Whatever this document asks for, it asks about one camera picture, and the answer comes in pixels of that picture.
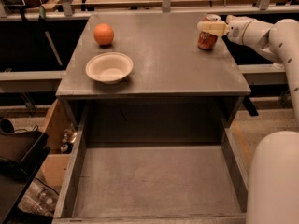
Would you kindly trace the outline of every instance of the cable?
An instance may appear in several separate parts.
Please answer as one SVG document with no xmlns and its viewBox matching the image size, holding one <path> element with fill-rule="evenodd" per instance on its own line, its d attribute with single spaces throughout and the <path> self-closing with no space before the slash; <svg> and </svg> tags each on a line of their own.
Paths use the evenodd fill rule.
<svg viewBox="0 0 299 224">
<path fill-rule="evenodd" d="M 48 189 L 51 189 L 54 191 L 57 195 L 59 195 L 58 191 L 55 190 L 53 187 L 50 187 L 48 184 L 45 184 L 42 180 L 40 180 L 38 177 L 35 177 L 35 180 L 39 181 L 42 185 L 46 186 Z"/>
<path fill-rule="evenodd" d="M 15 133 L 18 133 L 18 132 L 20 132 L 20 131 L 28 132 L 28 130 L 26 130 L 26 129 L 18 129 L 18 130 L 15 130 Z M 32 129 L 32 131 L 38 131 L 38 125 L 36 125 L 36 126 Z"/>
</svg>

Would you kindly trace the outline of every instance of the drawer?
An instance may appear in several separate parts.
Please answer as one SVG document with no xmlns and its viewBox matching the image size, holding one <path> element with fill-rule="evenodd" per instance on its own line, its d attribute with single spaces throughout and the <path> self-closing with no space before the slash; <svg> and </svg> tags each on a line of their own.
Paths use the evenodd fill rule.
<svg viewBox="0 0 299 224">
<path fill-rule="evenodd" d="M 70 126 L 71 122 L 65 113 L 64 107 L 62 106 L 60 101 L 56 100 L 48 109 L 46 117 L 44 118 L 44 122 L 39 127 L 39 131 L 44 132 L 48 135 L 46 146 L 50 148 L 50 153 L 41 164 L 35 176 L 35 179 L 38 180 L 36 181 L 36 183 L 49 186 L 50 189 L 54 189 L 58 194 L 60 194 L 61 192 L 65 172 L 67 170 L 70 159 L 70 154 L 61 154 L 61 145 L 62 139 L 64 137 L 64 130 L 68 129 Z M 31 188 L 33 189 L 30 189 L 29 187 L 29 189 L 26 190 L 26 195 L 28 195 L 36 203 L 40 203 L 42 207 L 45 207 L 45 204 L 38 200 L 36 194 L 32 192 L 32 190 L 36 192 L 35 186 L 33 185 Z M 28 202 L 28 198 L 22 198 L 22 200 L 24 202 Z M 24 214 L 26 212 L 33 211 L 32 209 L 31 211 L 28 211 L 26 209 L 26 206 L 28 207 L 28 203 L 22 203 L 20 205 L 20 209 L 22 210 L 22 212 L 16 212 L 15 215 L 17 221 L 18 219 L 28 223 L 32 223 L 32 221 L 46 221 L 47 223 L 49 223 L 49 221 L 51 221 L 51 217 L 44 217 L 45 219 L 43 219 L 43 217 L 38 214 Z"/>
<path fill-rule="evenodd" d="M 244 213 L 226 164 L 234 155 L 222 151 L 229 140 L 220 103 L 87 102 L 53 223 Z"/>
</svg>

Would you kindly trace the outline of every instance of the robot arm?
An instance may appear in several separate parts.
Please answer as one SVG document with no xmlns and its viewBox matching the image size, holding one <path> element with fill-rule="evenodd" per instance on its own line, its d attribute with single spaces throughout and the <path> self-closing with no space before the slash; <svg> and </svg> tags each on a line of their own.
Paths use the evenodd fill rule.
<svg viewBox="0 0 299 224">
<path fill-rule="evenodd" d="M 227 35 L 236 44 L 245 45 L 273 63 L 285 65 L 292 105 L 299 125 L 299 22 L 285 19 L 275 24 L 249 17 L 227 16 L 226 23 L 199 22 L 200 31 Z"/>
</svg>

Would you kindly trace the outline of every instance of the gray table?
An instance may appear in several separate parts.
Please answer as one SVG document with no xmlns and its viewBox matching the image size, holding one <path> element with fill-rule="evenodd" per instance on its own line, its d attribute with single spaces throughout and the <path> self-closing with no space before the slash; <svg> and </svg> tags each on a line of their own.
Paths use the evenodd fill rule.
<svg viewBox="0 0 299 224">
<path fill-rule="evenodd" d="M 58 98 L 73 116 L 77 114 L 75 104 L 91 100 L 91 104 L 86 105 L 89 108 L 85 109 L 89 110 L 89 114 L 83 112 L 78 126 L 79 135 L 65 174 L 63 195 L 55 213 L 58 220 L 65 217 L 110 217 L 113 210 L 120 211 L 114 214 L 116 217 L 159 216 L 158 213 L 168 217 L 172 201 L 163 198 L 158 202 L 162 207 L 160 210 L 156 208 L 154 199 L 167 196 L 164 184 L 172 183 L 169 180 L 177 175 L 179 181 L 176 183 L 188 183 L 196 187 L 190 192 L 186 192 L 185 188 L 168 192 L 176 193 L 174 203 L 184 203 L 185 195 L 194 197 L 184 203 L 180 211 L 188 214 L 203 211 L 201 208 L 193 210 L 195 203 L 201 203 L 207 213 L 245 210 L 246 198 L 243 197 L 247 196 L 246 188 L 244 184 L 241 187 L 242 176 L 236 167 L 232 148 L 225 139 L 231 135 L 225 134 L 250 89 L 222 39 L 218 40 L 211 52 L 197 48 L 199 32 L 196 25 L 203 16 L 199 13 L 126 13 L 90 17 L 67 67 L 67 75 L 57 90 Z M 108 23 L 115 31 L 115 39 L 110 47 L 99 47 L 93 40 L 93 28 L 101 22 Z M 131 57 L 135 65 L 133 73 L 114 85 L 90 80 L 85 74 L 86 63 L 93 56 L 109 51 Z M 143 148 L 146 149 L 144 156 L 140 153 Z M 199 155 L 195 160 L 202 163 L 189 162 L 194 153 Z M 225 161 L 230 163 L 230 172 L 234 172 L 237 197 L 223 189 L 229 187 L 228 190 L 233 190 L 228 172 L 223 169 Z M 177 169 L 181 172 L 172 175 Z M 132 181 L 139 173 L 147 180 L 159 177 L 169 180 L 158 182 L 161 184 L 157 188 L 160 191 L 158 194 L 157 189 L 142 188 L 144 184 L 140 180 L 143 177 Z M 186 173 L 192 174 L 191 180 L 186 179 Z M 202 175 L 211 174 L 217 177 L 217 182 L 204 182 L 209 179 Z M 198 193 L 205 187 L 211 187 L 206 197 L 212 198 L 207 201 L 213 203 L 212 200 L 217 200 L 212 209 L 205 209 L 209 204 Z M 130 189 L 136 191 L 127 195 Z M 112 193 L 110 191 L 115 194 L 115 199 L 110 199 L 113 196 L 109 194 Z M 106 194 L 109 200 L 94 199 Z M 125 201 L 125 198 L 121 198 L 122 205 L 119 205 L 119 196 L 128 199 Z M 147 203 L 151 203 L 152 209 L 146 207 Z"/>
<path fill-rule="evenodd" d="M 58 98 L 68 104 L 65 101 L 220 97 L 217 103 L 229 126 L 250 88 L 221 38 L 212 51 L 197 48 L 196 25 L 203 17 L 194 12 L 92 15 L 57 90 Z M 93 28 L 99 23 L 113 28 L 111 46 L 101 47 L 94 41 Z M 133 60 L 132 74 L 114 85 L 89 79 L 87 62 L 111 51 Z"/>
</svg>

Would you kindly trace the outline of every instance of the gray surface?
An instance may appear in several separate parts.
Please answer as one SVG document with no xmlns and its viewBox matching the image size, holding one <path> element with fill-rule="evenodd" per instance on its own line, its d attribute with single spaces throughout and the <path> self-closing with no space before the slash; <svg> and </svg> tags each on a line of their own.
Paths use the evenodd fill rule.
<svg viewBox="0 0 299 224">
<path fill-rule="evenodd" d="M 77 219 L 86 224 L 245 224 L 246 217 L 244 214 L 238 215 L 215 215 L 215 216 L 203 216 L 203 217 L 176 217 L 176 218 L 108 218 L 108 219 Z M 57 223 L 74 223 L 72 219 L 54 219 L 53 224 Z"/>
<path fill-rule="evenodd" d="M 96 102 L 87 119 L 88 142 L 219 143 L 223 128 L 218 116 L 213 119 L 215 101 L 204 98 Z"/>
<path fill-rule="evenodd" d="M 212 52 L 197 48 L 201 13 L 126 13 L 91 15 L 67 67 L 57 95 L 61 98 L 107 98 L 135 95 L 245 95 L 250 89 L 222 39 Z M 93 39 L 98 23 L 115 37 L 100 47 Z M 133 73 L 116 85 L 85 74 L 87 62 L 105 52 L 121 52 L 134 62 Z"/>
<path fill-rule="evenodd" d="M 221 147 L 89 144 L 73 217 L 239 213 Z"/>
</svg>

